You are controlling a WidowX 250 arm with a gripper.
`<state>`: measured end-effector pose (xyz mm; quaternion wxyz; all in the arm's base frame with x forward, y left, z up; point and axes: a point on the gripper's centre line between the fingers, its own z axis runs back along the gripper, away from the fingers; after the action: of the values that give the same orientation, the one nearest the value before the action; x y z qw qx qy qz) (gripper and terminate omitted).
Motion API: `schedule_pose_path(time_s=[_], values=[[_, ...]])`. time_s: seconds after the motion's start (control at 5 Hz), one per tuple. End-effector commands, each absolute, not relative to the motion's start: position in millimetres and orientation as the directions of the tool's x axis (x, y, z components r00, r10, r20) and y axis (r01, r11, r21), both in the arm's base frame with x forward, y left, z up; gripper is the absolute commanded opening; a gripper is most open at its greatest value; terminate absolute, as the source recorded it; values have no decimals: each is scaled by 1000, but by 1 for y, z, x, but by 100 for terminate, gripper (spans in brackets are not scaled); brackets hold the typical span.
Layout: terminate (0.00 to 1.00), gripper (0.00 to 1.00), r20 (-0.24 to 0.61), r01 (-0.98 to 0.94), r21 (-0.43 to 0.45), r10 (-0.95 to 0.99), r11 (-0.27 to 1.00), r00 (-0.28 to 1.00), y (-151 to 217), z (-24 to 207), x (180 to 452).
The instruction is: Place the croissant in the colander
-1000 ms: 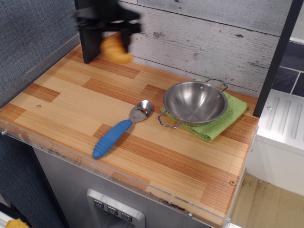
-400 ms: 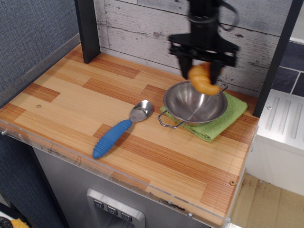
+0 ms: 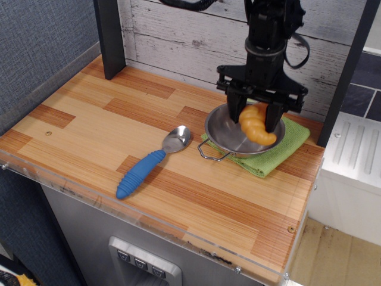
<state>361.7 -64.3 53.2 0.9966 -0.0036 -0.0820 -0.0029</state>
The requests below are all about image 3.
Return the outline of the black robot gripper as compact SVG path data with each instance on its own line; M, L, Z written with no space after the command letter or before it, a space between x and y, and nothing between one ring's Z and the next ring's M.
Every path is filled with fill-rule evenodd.
M272 133L283 113L301 112L308 89L289 78L283 70L285 47L248 51L246 64L217 67L217 88L227 95L229 116L234 123L246 106L247 99L269 103L266 108L266 131Z

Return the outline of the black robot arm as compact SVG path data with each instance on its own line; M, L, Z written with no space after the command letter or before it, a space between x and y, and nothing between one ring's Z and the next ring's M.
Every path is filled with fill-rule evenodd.
M249 26L243 66L218 66L217 88L227 96L230 118L237 123L248 99L267 104L265 130L273 132L283 113L301 112L308 89L284 71L286 48L294 38L308 43L296 30L303 25L305 11L299 1L245 1Z

